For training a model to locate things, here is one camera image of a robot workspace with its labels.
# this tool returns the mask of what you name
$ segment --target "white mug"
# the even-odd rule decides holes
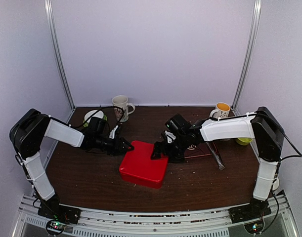
[[[227,118],[229,116],[231,107],[226,103],[217,103],[216,109],[210,112],[210,117],[213,118]]]
[[[128,103],[128,100],[129,100],[129,98],[124,95],[118,95],[112,99],[113,106],[118,106],[118,107],[122,108],[125,112],[125,114],[123,115],[120,122],[127,121],[129,119],[129,115],[135,111],[134,104]],[[128,106],[131,106],[133,108],[133,110],[131,112],[128,111],[129,110]],[[116,114],[117,120],[119,120],[122,115],[122,110],[115,108],[115,114]]]

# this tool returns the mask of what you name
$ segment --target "red box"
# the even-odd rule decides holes
[[[123,180],[159,189],[162,186],[168,157],[151,159],[153,144],[133,141],[134,150],[127,152],[119,171]]]

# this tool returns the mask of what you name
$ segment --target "robotic arm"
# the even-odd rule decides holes
[[[184,152],[191,145],[227,138],[255,139],[260,165],[253,198],[249,205],[230,209],[230,214],[233,223],[270,214],[267,198],[278,176],[284,130],[266,107],[244,116],[209,118],[193,125],[177,114],[165,125],[169,131],[162,133],[163,142],[154,144],[152,158],[163,153],[169,156],[169,162],[183,162]]]
[[[119,126],[102,135],[106,120],[92,117],[87,128],[81,132],[67,124],[30,109],[11,129],[10,140],[17,152],[16,159],[23,167],[41,201],[38,214],[63,223],[78,222],[80,210],[59,205],[59,197],[48,180],[40,159],[40,145],[44,137],[67,143],[83,150],[98,148],[109,155],[124,154],[134,147],[119,136]]]

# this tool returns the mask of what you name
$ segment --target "wooden table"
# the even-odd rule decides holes
[[[70,123],[78,125],[94,108],[77,108]],[[128,141],[162,141],[165,122],[176,113],[194,123],[209,115],[212,107],[137,107],[123,125]],[[112,109],[105,111],[111,126]],[[210,209],[248,203],[253,195],[259,163],[250,146],[232,139],[216,141],[225,169],[211,157],[192,158],[183,164],[168,164],[163,186],[152,189],[121,179],[123,156],[90,154],[59,143],[47,167],[51,184],[61,203],[85,208],[162,212]]]

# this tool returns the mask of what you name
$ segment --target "dark wood surface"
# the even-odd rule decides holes
[[[94,108],[77,108],[70,123],[83,122]],[[128,141],[161,141],[165,122],[176,113],[194,123],[209,115],[212,107],[137,107],[123,124],[121,135]],[[112,109],[105,111],[111,126]],[[225,170],[211,156],[168,164],[163,186],[152,189],[121,179],[123,156],[89,154],[59,143],[47,167],[51,184],[61,203],[102,210],[128,212],[186,211],[248,203],[253,195],[258,161],[250,146],[232,139],[216,141]]]

